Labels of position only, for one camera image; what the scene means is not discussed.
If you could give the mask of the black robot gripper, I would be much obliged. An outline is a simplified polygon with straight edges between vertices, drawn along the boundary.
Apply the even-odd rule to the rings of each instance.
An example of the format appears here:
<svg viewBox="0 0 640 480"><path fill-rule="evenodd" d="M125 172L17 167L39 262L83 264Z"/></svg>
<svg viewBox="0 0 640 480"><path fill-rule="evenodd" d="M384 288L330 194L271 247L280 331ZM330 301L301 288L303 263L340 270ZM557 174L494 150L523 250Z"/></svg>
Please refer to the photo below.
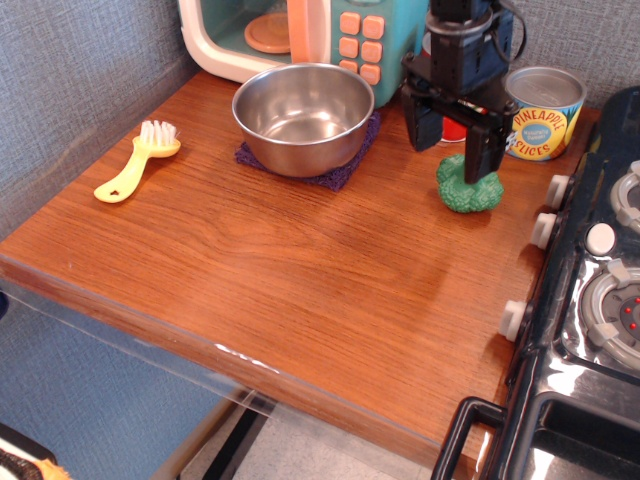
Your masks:
<svg viewBox="0 0 640 480"><path fill-rule="evenodd" d="M430 55L406 54L401 103L410 143L422 152L441 140L442 115L471 123L468 105L497 119L467 128L464 181L496 172L509 149L518 107L503 78L520 57L512 51L516 9L431 9L426 16Z"/></svg>

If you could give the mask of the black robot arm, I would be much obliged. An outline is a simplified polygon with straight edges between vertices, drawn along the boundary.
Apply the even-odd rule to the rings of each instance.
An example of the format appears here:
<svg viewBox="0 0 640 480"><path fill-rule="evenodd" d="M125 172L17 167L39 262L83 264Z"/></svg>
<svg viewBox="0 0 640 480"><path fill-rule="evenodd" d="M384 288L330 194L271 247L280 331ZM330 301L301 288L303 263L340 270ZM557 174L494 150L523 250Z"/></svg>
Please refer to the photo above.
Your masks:
<svg viewBox="0 0 640 480"><path fill-rule="evenodd" d="M431 53L406 54L401 100L410 142L418 152L434 146L443 119L466 128L464 180L475 184L496 172L508 148L519 106L505 87L513 25L524 20L510 1L433 1L426 16Z"/></svg>

